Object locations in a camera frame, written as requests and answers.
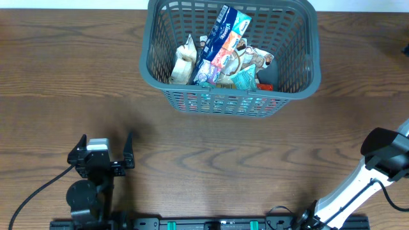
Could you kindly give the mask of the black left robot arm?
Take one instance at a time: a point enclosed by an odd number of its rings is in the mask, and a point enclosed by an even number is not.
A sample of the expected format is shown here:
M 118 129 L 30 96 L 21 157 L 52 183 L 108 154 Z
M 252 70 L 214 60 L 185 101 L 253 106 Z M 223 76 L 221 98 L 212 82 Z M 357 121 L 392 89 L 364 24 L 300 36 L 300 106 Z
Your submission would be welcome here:
M 122 160 L 111 160 L 107 138 L 88 140 L 84 134 L 69 152 L 67 162 L 82 178 L 72 184 L 66 193 L 73 221 L 82 226 L 108 222 L 114 179 L 125 176 L 127 169 L 135 167 L 132 133 L 127 136 Z

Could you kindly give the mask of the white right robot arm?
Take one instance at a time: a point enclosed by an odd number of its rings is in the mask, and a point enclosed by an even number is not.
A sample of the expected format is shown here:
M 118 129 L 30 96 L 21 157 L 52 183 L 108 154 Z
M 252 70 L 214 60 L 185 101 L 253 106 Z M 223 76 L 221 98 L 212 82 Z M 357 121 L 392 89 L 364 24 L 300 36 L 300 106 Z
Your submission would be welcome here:
M 408 177 L 408 121 L 396 131 L 375 128 L 365 138 L 362 158 L 352 173 L 331 193 L 314 201 L 292 229 L 341 229 L 348 217 L 381 190 L 392 208 L 386 187 Z

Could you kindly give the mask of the beige cookie bag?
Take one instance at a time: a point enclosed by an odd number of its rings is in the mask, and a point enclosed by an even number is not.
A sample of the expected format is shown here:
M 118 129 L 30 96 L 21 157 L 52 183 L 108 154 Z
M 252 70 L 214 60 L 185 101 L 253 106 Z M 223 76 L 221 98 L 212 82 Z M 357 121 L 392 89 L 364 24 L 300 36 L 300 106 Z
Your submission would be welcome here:
M 247 39 L 241 38 L 236 49 L 229 56 L 229 60 L 224 68 L 215 66 L 210 61 L 204 59 L 195 76 L 194 83 L 204 87 L 214 87 L 217 84 L 233 84 L 230 76 L 241 69 L 243 53 L 246 47 Z
M 196 64 L 197 49 L 191 34 L 184 45 L 176 50 L 176 62 L 169 78 L 170 84 L 183 84 L 189 82 L 190 76 Z

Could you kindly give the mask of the Kleenex tissue multipack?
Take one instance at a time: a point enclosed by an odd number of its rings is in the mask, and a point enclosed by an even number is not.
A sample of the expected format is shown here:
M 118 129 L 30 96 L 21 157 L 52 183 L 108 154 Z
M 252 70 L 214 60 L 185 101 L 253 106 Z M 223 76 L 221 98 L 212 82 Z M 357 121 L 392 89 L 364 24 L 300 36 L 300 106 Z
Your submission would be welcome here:
M 235 8 L 222 6 L 190 76 L 191 84 L 205 87 L 216 84 L 251 20 L 252 17 Z

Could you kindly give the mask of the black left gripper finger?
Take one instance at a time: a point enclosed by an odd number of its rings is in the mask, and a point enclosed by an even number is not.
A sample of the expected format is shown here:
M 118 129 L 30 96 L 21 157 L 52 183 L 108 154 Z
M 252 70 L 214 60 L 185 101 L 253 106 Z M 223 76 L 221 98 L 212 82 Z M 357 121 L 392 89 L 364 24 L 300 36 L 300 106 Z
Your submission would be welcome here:
M 134 162 L 134 152 L 133 152 L 133 146 L 132 146 L 132 132 L 128 134 L 127 141 L 124 145 L 123 149 L 123 162 L 124 162 L 124 167 L 127 169 L 133 169 L 135 167 L 135 162 Z
M 83 134 L 79 140 L 79 142 L 74 146 L 71 152 L 69 152 L 67 157 L 67 162 L 70 165 L 76 165 L 77 161 L 84 151 L 86 151 L 86 143 L 87 143 L 87 136 Z

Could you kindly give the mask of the white paper label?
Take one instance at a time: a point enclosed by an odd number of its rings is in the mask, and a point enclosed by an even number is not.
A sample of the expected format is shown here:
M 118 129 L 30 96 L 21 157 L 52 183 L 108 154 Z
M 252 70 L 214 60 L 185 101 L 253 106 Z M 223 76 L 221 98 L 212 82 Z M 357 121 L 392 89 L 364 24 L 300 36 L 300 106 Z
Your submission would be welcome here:
M 256 84 L 256 65 L 252 64 L 243 70 L 231 75 L 229 77 L 233 84 L 235 85 L 236 89 L 240 90 L 257 90 Z

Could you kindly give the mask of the cookie bag with clear window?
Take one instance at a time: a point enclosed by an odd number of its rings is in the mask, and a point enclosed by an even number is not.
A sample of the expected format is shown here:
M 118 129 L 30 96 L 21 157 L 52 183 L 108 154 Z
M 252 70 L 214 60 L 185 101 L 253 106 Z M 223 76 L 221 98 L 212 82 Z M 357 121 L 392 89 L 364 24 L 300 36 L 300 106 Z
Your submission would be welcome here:
M 255 65 L 255 69 L 258 72 L 270 66 L 274 60 L 274 55 L 267 51 L 247 46 L 242 58 L 242 69 Z

